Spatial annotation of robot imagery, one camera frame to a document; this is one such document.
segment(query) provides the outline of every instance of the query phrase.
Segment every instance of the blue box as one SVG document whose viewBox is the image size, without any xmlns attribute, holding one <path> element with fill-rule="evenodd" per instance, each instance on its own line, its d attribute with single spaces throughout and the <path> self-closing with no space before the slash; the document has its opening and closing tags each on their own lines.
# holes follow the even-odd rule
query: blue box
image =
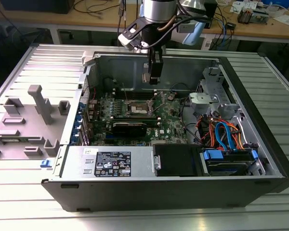
<svg viewBox="0 0 289 231">
<path fill-rule="evenodd" d="M 262 0 L 265 5 L 269 5 L 270 2 L 276 5 L 280 5 L 288 9 L 289 7 L 289 0 Z"/>
</svg>

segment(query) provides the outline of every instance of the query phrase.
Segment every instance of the black box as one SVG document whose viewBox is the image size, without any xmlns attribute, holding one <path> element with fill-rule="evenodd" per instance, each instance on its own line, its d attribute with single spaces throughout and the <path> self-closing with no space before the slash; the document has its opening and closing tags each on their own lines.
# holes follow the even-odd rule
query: black box
<svg viewBox="0 0 289 231">
<path fill-rule="evenodd" d="M 217 8 L 216 0 L 205 0 L 204 1 L 204 7 L 206 8 L 207 17 L 208 18 L 213 18 L 214 14 L 215 14 L 215 11 L 216 11 L 216 8 Z M 209 29 L 211 27 L 212 20 L 211 20 L 210 23 L 206 23 L 204 28 Z"/>
<path fill-rule="evenodd" d="M 0 0 L 6 11 L 68 13 L 75 0 Z"/>
</svg>

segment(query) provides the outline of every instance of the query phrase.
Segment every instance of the sticker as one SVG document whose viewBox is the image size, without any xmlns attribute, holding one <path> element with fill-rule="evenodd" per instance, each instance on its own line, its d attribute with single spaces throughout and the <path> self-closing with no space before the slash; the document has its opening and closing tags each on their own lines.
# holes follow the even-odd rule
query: sticker
<svg viewBox="0 0 289 231">
<path fill-rule="evenodd" d="M 85 148 L 83 150 L 83 155 L 95 155 L 98 152 L 98 148 Z"/>
<path fill-rule="evenodd" d="M 130 152 L 98 152 L 96 151 L 95 173 L 96 177 L 130 177 Z"/>
</svg>

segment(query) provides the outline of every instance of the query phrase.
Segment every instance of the green circuit board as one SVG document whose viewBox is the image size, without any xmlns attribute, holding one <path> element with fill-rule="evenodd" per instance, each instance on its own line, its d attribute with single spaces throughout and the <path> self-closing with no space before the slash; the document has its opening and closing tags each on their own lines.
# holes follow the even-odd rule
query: green circuit board
<svg viewBox="0 0 289 231">
<path fill-rule="evenodd" d="M 134 112 L 141 113 L 143 105 L 148 100 L 117 100 L 106 94 L 98 100 L 100 118 L 95 118 L 93 123 L 92 146 L 151 146 L 155 143 L 187 143 L 187 136 L 183 131 L 180 121 L 179 110 L 180 100 L 168 100 L 169 92 L 163 93 L 163 97 L 157 96 L 152 103 L 151 110 L 154 111 L 152 117 L 157 120 L 141 119 L 142 123 L 148 125 L 146 135 L 140 138 L 120 138 L 109 139 L 112 137 L 113 114 L 116 118 L 126 118 L 131 114 L 131 107 L 134 106 Z"/>
</svg>

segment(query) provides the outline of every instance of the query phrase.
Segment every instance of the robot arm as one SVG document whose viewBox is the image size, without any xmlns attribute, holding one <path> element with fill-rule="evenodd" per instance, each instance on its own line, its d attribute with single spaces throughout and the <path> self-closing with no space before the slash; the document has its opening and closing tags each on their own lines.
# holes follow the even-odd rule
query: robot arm
<svg viewBox="0 0 289 231">
<path fill-rule="evenodd" d="M 171 39 L 172 31 L 193 33 L 198 22 L 209 22 L 208 18 L 201 17 L 206 13 L 202 1 L 144 0 L 143 17 L 136 19 L 119 36 L 119 41 L 129 50 L 148 54 L 150 84 L 158 84 L 163 68 L 162 46 Z"/>
</svg>

